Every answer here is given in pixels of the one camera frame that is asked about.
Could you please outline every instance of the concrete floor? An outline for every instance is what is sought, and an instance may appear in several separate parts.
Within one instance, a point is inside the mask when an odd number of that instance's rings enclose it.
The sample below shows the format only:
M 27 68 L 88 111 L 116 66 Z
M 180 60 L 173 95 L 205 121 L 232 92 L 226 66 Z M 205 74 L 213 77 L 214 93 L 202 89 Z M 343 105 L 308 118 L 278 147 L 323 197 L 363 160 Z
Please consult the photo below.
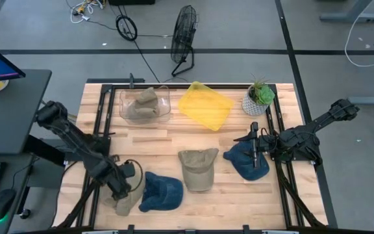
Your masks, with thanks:
M 68 0 L 71 5 L 79 0 Z M 347 10 L 354 1 L 282 0 L 282 7 L 295 50 L 339 50 L 344 48 L 350 24 L 323 23 L 321 12 Z M 157 0 L 155 5 L 127 6 L 140 34 L 171 34 L 179 9 L 192 5 L 199 13 L 193 46 L 198 49 L 286 49 L 275 2 L 271 0 Z M 374 2 L 368 8 L 374 13 Z M 116 31 L 93 23 L 72 24 L 65 0 L 6 0 L 0 11 L 0 49 L 136 49 Z M 107 6 L 95 8 L 93 21 L 114 26 Z M 137 39 L 142 49 L 171 47 L 169 38 Z M 356 25 L 348 48 L 374 50 L 374 23 Z M 126 78 L 132 72 L 147 82 L 155 79 L 141 56 L 136 54 L 96 55 L 7 55 L 20 68 L 53 71 L 45 100 L 61 101 L 77 113 L 82 89 L 88 78 Z M 174 67 L 168 54 L 145 55 L 158 78 L 170 78 Z M 342 55 L 297 55 L 297 65 L 313 118 L 331 103 L 349 96 L 374 96 L 374 67 L 357 68 Z M 374 63 L 374 56 L 353 56 L 361 64 Z M 295 83 L 287 54 L 199 53 L 195 68 L 181 75 L 189 81 L 244 82 L 264 76 L 272 83 Z M 360 106 L 351 122 L 334 123 L 318 133 L 325 174 L 339 228 L 374 230 L 374 125 L 373 107 Z M 37 137 L 54 136 L 38 127 Z M 15 219 L 12 231 L 48 227 L 53 216 L 56 190 L 31 192 L 29 207 L 44 202 L 47 212 Z

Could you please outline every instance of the white cable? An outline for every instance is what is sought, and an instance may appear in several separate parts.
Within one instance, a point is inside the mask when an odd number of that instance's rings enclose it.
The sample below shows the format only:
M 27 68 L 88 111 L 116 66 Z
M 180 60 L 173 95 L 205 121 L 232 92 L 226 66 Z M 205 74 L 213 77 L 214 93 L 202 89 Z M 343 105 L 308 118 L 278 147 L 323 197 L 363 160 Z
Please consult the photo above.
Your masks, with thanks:
M 351 64 L 359 67 L 359 68 L 369 68 L 369 67 L 372 67 L 374 66 L 374 64 L 368 64 L 368 65 L 361 65 L 361 64 L 357 64 L 355 62 L 353 62 L 349 55 L 347 54 L 347 45 L 349 44 L 349 40 L 350 40 L 350 36 L 351 36 L 351 31 L 353 30 L 353 28 L 355 27 L 355 24 L 357 22 L 357 20 L 359 19 L 359 17 L 363 14 L 363 12 L 369 8 L 369 6 L 373 3 L 374 1 L 370 2 L 369 5 L 357 16 L 355 22 L 353 22 L 351 28 L 350 28 L 350 31 L 349 31 L 349 36 L 347 37 L 347 41 L 345 42 L 345 46 L 344 46 L 344 53 L 345 53 L 345 56 L 347 57 L 347 59 L 351 62 Z
M 76 7 L 79 7 L 79 6 L 83 5 L 85 2 L 86 2 L 86 0 L 83 1 L 82 3 L 79 3 L 78 5 L 75 5 L 74 7 L 72 7 L 72 8 L 70 9 L 70 22 L 72 22 L 72 23 L 80 23 L 80 22 L 83 21 L 83 19 L 81 19 L 81 20 L 79 20 L 79 21 L 73 21 L 73 11 L 75 11 L 75 8 L 76 8 Z
M 81 5 L 83 5 L 83 4 L 85 4 L 86 3 L 86 0 L 84 0 L 82 3 L 79 3 L 78 5 L 75 5 L 74 7 L 72 7 L 71 9 L 70 9 L 70 22 L 72 22 L 72 23 L 80 23 L 80 22 L 82 22 L 84 19 L 82 18 L 81 20 L 79 20 L 79 21 L 73 21 L 73 12 L 75 11 L 75 8 L 77 8 L 77 7 L 79 7 L 79 6 L 81 6 Z M 92 5 L 93 6 L 97 6 L 97 3 L 89 3 L 85 8 L 87 8 L 88 9 L 88 12 L 90 13 L 90 14 L 93 14 L 94 13 L 94 9 L 93 9 L 93 7 L 92 7 Z

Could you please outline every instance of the cap brim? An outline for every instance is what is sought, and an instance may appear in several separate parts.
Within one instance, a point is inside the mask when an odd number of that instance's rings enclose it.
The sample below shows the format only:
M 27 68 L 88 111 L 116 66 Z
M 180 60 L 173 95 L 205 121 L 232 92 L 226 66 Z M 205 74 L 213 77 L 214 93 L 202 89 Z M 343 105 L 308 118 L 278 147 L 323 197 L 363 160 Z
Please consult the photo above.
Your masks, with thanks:
M 206 172 L 196 174 L 189 172 L 184 166 L 182 167 L 182 176 L 190 191 L 206 191 L 212 188 L 214 182 L 214 165 Z

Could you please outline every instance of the tan baseball cap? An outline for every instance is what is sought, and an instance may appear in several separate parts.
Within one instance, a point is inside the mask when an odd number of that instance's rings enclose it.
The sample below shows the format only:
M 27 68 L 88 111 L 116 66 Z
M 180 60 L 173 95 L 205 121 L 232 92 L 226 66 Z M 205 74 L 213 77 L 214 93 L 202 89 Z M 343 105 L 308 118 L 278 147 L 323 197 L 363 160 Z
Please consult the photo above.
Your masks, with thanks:
M 156 118 L 159 115 L 158 97 L 153 87 L 144 90 L 128 107 L 128 117 L 131 120 Z
M 184 150 L 179 152 L 182 164 L 182 176 L 190 191 L 206 191 L 212 188 L 214 181 L 214 159 L 219 150 Z
M 136 169 L 135 175 L 127 178 L 127 183 L 131 185 L 131 190 L 134 189 L 141 180 L 141 171 Z M 120 216 L 128 216 L 135 203 L 142 197 L 143 189 L 145 188 L 145 176 L 142 176 L 140 186 L 128 193 L 126 198 L 116 201 L 112 197 L 112 191 L 108 186 L 101 188 L 101 201 L 109 207 L 115 208 L 115 213 Z

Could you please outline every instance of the baseball cap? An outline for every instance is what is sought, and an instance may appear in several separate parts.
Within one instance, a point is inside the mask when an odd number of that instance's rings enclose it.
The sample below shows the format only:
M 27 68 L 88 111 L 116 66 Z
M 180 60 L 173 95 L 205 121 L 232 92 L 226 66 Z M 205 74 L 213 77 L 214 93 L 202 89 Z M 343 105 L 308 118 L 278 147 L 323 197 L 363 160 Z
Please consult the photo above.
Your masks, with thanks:
M 178 179 L 146 172 L 140 211 L 176 209 L 181 204 L 182 194 L 182 183 Z
M 131 120 L 156 118 L 159 115 L 158 97 L 153 87 L 144 90 L 128 107 L 128 117 Z
M 131 186 L 131 190 L 138 186 L 141 180 L 141 171 L 136 169 L 135 175 L 126 178 L 127 183 Z M 128 196 L 116 201 L 112 197 L 112 191 L 107 187 L 101 187 L 101 201 L 109 207 L 115 208 L 115 213 L 120 216 L 128 216 L 135 203 L 142 197 L 142 192 L 145 188 L 145 176 L 142 176 L 140 186 L 134 191 L 128 193 Z
M 260 168 L 253 167 L 253 158 L 249 156 L 252 150 L 251 141 L 239 142 L 231 150 L 223 153 L 223 158 L 232 162 L 233 167 L 246 180 L 257 180 L 269 172 L 269 164 L 262 153 L 259 153 Z
M 182 164 L 182 176 L 190 191 L 206 191 L 212 188 L 214 181 L 214 159 L 219 150 L 184 150 L 179 152 Z

